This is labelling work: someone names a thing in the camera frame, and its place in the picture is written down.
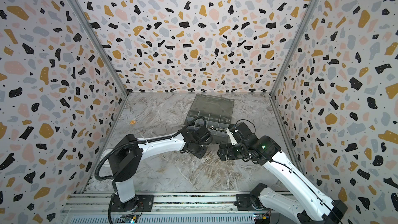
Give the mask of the grey plastic compartment organizer box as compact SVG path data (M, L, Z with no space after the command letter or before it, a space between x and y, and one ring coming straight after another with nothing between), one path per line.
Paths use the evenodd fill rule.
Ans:
M211 132L213 144L228 142L227 128L232 123L234 100L207 94L198 94L186 115L184 124L195 117L206 119L206 127Z

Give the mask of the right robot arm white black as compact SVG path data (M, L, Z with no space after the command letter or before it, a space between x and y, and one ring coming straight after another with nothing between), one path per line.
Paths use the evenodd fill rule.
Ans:
M258 138L241 122L227 128L230 143L221 144L218 156L222 161L251 161L272 173L294 196L293 199L259 183L238 201L238 207L257 211L273 209L296 224L340 224L348 207L341 200L332 200L312 184L290 161L281 147L269 136Z

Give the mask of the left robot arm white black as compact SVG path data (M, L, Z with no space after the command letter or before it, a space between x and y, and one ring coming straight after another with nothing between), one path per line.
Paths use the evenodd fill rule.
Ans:
M170 135L150 139L126 135L115 148L106 150L102 155L104 164L111 169L110 180L116 195L111 210L131 212L142 207L134 188L133 176L143 160L173 151L192 154L201 159L212 140L211 132L204 126L198 130L183 128Z

